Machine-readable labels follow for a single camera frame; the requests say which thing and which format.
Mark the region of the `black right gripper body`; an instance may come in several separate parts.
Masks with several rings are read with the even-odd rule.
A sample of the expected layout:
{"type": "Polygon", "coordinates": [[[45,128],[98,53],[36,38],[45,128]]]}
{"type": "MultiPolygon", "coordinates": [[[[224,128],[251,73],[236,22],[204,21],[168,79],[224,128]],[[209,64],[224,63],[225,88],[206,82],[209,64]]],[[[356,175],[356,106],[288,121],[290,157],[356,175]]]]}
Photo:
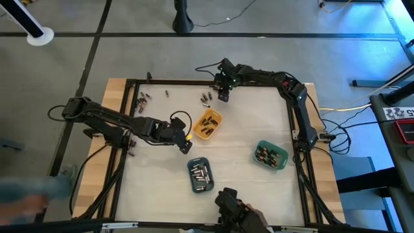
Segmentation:
{"type": "Polygon", "coordinates": [[[233,89],[240,84],[235,71],[236,66],[227,58],[223,58],[218,65],[219,72],[215,74],[214,84],[221,88],[233,89]]]}

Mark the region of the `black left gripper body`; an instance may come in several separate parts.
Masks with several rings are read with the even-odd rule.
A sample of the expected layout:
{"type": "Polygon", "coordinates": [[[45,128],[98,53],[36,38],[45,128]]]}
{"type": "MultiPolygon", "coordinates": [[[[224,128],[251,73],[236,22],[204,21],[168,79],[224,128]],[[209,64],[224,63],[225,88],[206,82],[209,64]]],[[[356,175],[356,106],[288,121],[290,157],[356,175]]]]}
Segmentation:
{"type": "Polygon", "coordinates": [[[172,118],[166,129],[166,142],[168,144],[187,144],[184,128],[186,124],[180,118],[172,118]]]}

